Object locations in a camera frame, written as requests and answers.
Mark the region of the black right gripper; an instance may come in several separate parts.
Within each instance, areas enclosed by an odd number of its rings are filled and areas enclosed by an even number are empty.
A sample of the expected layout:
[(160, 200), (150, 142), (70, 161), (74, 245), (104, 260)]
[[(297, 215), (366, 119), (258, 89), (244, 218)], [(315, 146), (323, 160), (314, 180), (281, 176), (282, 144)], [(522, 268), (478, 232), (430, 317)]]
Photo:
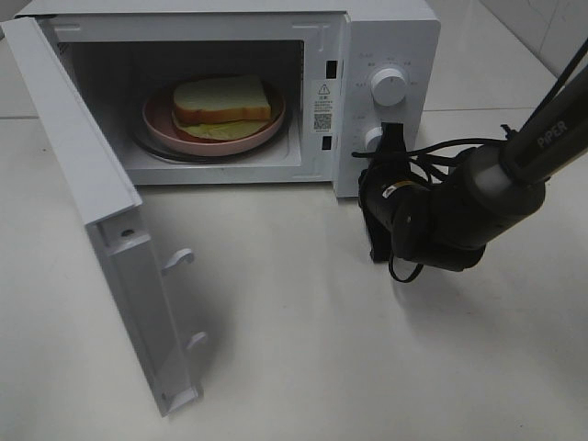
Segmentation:
[(377, 150), (358, 181), (370, 257), (376, 263), (432, 263), (430, 187), (405, 157), (403, 125), (383, 122), (381, 128)]

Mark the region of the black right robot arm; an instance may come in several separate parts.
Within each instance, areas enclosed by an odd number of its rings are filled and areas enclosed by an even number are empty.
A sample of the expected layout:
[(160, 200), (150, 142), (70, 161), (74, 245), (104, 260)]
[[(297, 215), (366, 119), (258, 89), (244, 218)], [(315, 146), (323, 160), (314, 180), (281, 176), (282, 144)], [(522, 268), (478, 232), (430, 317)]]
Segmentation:
[(415, 263), (462, 271), (486, 244), (543, 204), (547, 181), (587, 151), (587, 72), (578, 73), (520, 131), (505, 141), (471, 141), (442, 159), (449, 173), (431, 183), (430, 157), (408, 152), (400, 124), (386, 123), (359, 178), (359, 207), (376, 263)]

